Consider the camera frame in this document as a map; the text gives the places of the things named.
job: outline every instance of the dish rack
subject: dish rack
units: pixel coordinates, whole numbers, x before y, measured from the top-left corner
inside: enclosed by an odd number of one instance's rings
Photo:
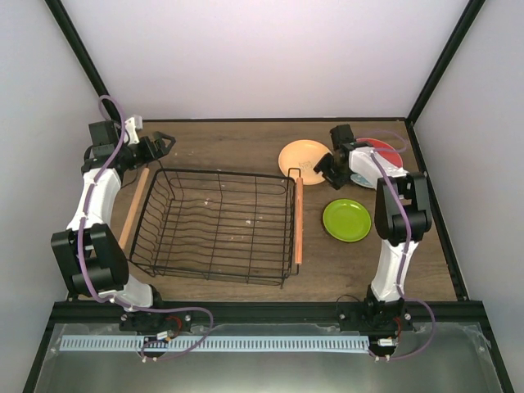
[[[129,261],[152,277],[282,287],[299,273],[301,238],[300,171],[295,181],[290,176],[159,169]]]

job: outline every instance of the white wall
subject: white wall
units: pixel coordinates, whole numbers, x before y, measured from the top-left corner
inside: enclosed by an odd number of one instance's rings
[[[81,193],[96,95],[45,2],[0,3],[0,391],[19,392],[66,288],[50,247]]]
[[[146,119],[405,116],[467,0],[65,0]]]
[[[458,262],[524,391],[524,2],[486,2],[416,124]]]

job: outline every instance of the orange plate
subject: orange plate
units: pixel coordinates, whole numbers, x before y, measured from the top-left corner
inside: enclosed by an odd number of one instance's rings
[[[300,168],[304,185],[319,184],[324,181],[324,178],[321,174],[316,174],[313,168],[327,153],[329,153],[329,149],[322,143],[301,139],[291,142],[280,151],[278,166],[285,176],[289,174],[295,180],[298,177],[298,170],[289,172],[289,169]]]

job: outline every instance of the wooden tabletop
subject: wooden tabletop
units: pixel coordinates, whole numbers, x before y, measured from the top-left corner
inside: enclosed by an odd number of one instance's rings
[[[280,174],[278,154],[284,146],[297,139],[313,139],[332,147],[329,130],[336,125],[331,121],[146,123],[141,134],[161,131],[176,137],[174,149],[162,159],[165,168]],[[407,139],[402,122],[355,122],[350,125],[356,137],[381,139],[396,148],[402,147],[402,142],[389,134],[380,133],[380,130],[393,131]],[[410,147],[401,155],[407,170],[417,170]],[[154,173],[159,165],[153,163],[150,168]],[[128,172],[124,184],[134,176],[135,173]],[[125,187],[116,197],[111,228],[117,237],[122,231],[135,187],[136,182]],[[282,289],[195,278],[153,278],[132,265],[130,271],[142,282],[154,285],[166,300],[333,301],[343,294],[363,298],[377,271],[381,239],[374,228],[364,240],[356,243],[339,242],[327,235],[321,221],[323,208],[339,198],[360,202],[374,216],[374,190],[347,185],[336,191],[325,182],[305,186],[303,264],[300,274],[289,277]],[[138,218],[125,247],[127,255],[137,222]],[[455,300],[435,228],[424,235],[413,254],[405,280],[405,292],[409,297],[424,300]]]

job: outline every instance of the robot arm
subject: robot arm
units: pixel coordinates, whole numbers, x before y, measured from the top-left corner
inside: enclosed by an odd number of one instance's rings
[[[358,173],[377,190],[374,222],[382,239],[382,248],[377,274],[368,289],[367,300],[373,303],[373,313],[383,311],[386,304],[401,304],[409,261],[423,234],[431,227],[427,181],[420,173],[411,174],[383,157],[375,156],[397,194],[410,201],[404,205],[404,210],[409,218],[412,236],[402,264],[407,240],[406,226],[381,171],[372,159],[373,148],[366,142],[357,142],[349,125],[335,127],[331,130],[331,136],[334,154],[325,155],[315,166],[315,171],[322,172],[335,189],[348,183],[351,174]]]
[[[80,220],[85,219],[82,237],[84,260],[97,294],[101,298],[109,296],[111,299],[122,300],[131,306],[150,307],[153,304],[154,288],[129,274],[127,258],[109,227],[113,203],[120,190],[124,172],[158,160],[168,154],[175,143],[174,138],[163,133],[154,133],[152,140],[149,137],[138,138],[137,129],[141,128],[141,123],[137,116],[125,122],[127,141],[93,187],[86,211],[84,205],[88,189],[119,141],[119,131],[112,121],[89,125],[93,158],[84,157],[84,190],[67,229],[54,233],[51,239],[65,284],[73,295],[91,296],[79,267],[77,251]]]

